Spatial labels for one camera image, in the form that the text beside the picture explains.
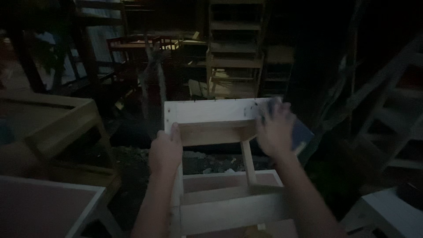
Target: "person's left hand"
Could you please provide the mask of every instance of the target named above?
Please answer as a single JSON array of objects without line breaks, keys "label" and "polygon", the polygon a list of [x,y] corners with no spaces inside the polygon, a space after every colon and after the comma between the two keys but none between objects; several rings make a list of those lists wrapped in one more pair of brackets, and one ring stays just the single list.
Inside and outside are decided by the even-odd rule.
[{"label": "person's left hand", "polygon": [[163,130],[157,132],[157,138],[151,143],[148,165],[151,174],[174,176],[182,162],[182,142],[178,123],[173,123],[170,135]]}]

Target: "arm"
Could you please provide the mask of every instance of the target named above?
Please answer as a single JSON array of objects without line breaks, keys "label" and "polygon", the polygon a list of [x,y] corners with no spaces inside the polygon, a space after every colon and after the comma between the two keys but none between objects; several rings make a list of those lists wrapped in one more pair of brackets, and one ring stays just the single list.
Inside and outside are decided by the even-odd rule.
[{"label": "arm", "polygon": [[346,237],[291,151],[292,127],[296,117],[290,112],[290,106],[290,103],[282,103],[279,99],[272,115],[269,115],[267,106],[262,108],[264,120],[257,120],[258,144],[276,163],[299,237]]},{"label": "arm", "polygon": [[146,195],[131,232],[132,238],[162,238],[169,236],[169,208],[178,165],[182,161],[182,143],[178,124],[171,135],[157,133],[151,143],[148,164],[151,175]]}]

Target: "hand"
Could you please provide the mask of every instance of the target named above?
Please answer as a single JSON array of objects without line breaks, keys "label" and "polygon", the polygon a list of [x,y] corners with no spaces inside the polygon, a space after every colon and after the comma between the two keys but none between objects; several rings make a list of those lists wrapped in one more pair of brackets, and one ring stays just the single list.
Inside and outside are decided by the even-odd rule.
[{"label": "hand", "polygon": [[157,132],[157,138],[151,143],[148,164],[151,174],[174,176],[182,162],[182,142],[178,123],[173,123],[170,135],[163,130]]},{"label": "hand", "polygon": [[256,120],[257,142],[265,154],[279,159],[292,149],[292,127],[296,116],[289,109],[291,104],[274,100],[271,113],[268,103],[261,105],[262,115]]}]

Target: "white table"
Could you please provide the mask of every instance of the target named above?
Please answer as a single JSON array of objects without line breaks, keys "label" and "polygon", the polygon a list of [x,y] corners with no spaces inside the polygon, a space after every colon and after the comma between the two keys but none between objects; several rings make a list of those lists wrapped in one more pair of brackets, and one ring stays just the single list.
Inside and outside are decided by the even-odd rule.
[{"label": "white table", "polygon": [[397,197],[393,188],[362,196],[341,223],[347,232],[374,224],[389,238],[423,237],[423,211]]},{"label": "white table", "polygon": [[123,237],[101,198],[104,187],[0,176],[0,237],[80,237],[99,220]]}]

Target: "forearm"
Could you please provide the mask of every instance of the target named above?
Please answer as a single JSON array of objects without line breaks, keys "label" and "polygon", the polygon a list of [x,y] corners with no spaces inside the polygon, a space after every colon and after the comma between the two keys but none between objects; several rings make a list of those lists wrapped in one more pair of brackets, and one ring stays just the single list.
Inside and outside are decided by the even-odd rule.
[{"label": "forearm", "polygon": [[152,174],[137,220],[131,232],[132,238],[168,237],[169,208],[174,174]]},{"label": "forearm", "polygon": [[277,173],[287,191],[299,237],[346,237],[294,153],[282,152],[279,156]]}]

